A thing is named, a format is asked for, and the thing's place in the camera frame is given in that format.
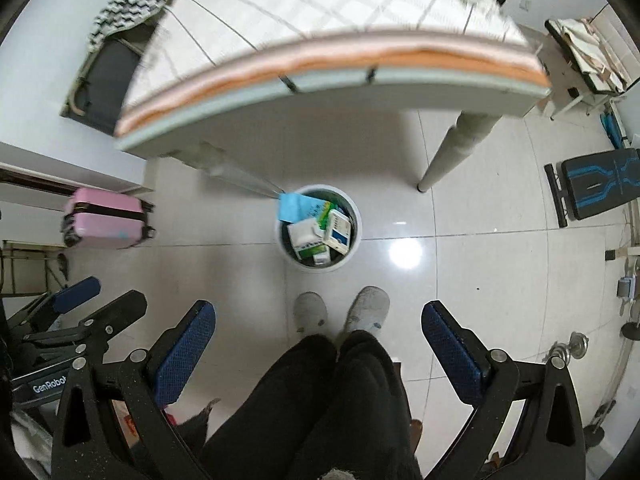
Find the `suitcase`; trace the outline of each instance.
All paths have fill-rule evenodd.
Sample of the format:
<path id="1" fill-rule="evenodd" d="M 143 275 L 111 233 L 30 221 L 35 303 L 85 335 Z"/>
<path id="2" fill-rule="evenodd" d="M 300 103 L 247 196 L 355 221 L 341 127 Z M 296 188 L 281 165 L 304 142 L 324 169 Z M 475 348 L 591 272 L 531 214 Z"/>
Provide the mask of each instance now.
<path id="1" fill-rule="evenodd" d="M 153 205 L 113 191 L 80 188 L 65 205 L 62 234 L 67 247 L 123 249 L 152 238 Z"/>

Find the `table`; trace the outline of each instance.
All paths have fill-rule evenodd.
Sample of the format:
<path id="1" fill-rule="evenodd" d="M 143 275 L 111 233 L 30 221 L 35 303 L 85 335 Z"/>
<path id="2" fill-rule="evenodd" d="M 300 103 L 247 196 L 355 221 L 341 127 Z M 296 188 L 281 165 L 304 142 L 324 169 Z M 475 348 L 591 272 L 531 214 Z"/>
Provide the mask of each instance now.
<path id="1" fill-rule="evenodd" d="M 180 128 L 267 100 L 462 110 L 418 184 L 426 192 L 502 115 L 549 93 L 495 0 L 174 0 L 134 74 L 117 146 L 205 168 Z M 209 168 L 233 166 L 210 154 Z"/>

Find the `black pants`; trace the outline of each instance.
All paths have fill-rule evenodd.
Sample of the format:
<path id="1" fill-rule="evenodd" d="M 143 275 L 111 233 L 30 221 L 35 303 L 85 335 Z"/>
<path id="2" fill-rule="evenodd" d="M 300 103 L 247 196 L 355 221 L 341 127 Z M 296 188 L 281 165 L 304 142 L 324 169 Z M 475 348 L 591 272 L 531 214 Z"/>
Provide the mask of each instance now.
<path id="1" fill-rule="evenodd" d="M 270 368 L 205 444 L 199 458 L 213 480 L 316 480 L 333 468 L 358 480 L 421 478 L 385 349 L 356 331 L 336 355 L 313 335 Z"/>

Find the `black and white patterned cloth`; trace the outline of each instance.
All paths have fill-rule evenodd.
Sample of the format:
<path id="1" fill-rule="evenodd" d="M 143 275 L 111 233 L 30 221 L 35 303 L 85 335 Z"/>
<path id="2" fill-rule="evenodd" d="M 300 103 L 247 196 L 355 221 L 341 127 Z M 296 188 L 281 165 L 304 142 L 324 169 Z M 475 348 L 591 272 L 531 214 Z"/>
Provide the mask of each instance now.
<path id="1" fill-rule="evenodd" d="M 100 50 L 104 40 L 129 30 L 160 12 L 169 0 L 111 0 L 95 17 L 89 33 L 89 52 Z"/>

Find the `metal screw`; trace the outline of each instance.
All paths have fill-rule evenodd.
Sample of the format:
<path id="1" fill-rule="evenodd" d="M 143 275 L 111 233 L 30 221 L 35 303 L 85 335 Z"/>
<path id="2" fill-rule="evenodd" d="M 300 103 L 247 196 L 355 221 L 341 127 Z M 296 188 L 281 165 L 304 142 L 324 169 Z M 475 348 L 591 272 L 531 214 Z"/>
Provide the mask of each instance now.
<path id="1" fill-rule="evenodd" d="M 72 367 L 75 370 L 79 370 L 80 368 L 84 368 L 85 364 L 86 364 L 86 359 L 84 357 L 78 357 L 78 358 L 74 359 Z"/>
<path id="2" fill-rule="evenodd" d="M 504 350 L 500 350 L 499 348 L 495 350 L 491 350 L 491 359 L 493 359 L 497 363 L 503 363 L 508 359 L 507 352 Z"/>
<path id="3" fill-rule="evenodd" d="M 551 358 L 551 364 L 555 366 L 558 370 L 562 370 L 564 368 L 564 360 L 557 355 L 554 355 Z"/>
<path id="4" fill-rule="evenodd" d="M 133 352 L 131 352 L 131 354 L 129 354 L 129 359 L 131 359 L 131 361 L 134 363 L 142 362 L 145 360 L 145 358 L 146 350 L 143 349 L 134 350 Z"/>

